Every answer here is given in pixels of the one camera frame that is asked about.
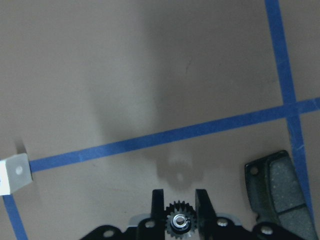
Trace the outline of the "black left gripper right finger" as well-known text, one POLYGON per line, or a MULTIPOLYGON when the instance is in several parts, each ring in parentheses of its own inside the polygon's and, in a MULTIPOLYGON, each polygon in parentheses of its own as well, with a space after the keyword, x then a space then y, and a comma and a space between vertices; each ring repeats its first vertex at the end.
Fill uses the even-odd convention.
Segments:
POLYGON ((198 225, 212 223, 217 215, 205 189, 195 190, 195 208, 198 225))

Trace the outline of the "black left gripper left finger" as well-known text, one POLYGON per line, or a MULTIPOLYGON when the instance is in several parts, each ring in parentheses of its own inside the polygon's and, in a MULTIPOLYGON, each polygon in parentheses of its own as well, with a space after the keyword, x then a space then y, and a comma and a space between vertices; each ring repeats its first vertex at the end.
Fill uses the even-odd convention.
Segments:
POLYGON ((152 219, 157 221, 163 221, 165 219, 165 209, 164 209, 164 190, 154 189, 152 191, 151 200, 151 212, 150 216, 152 219))

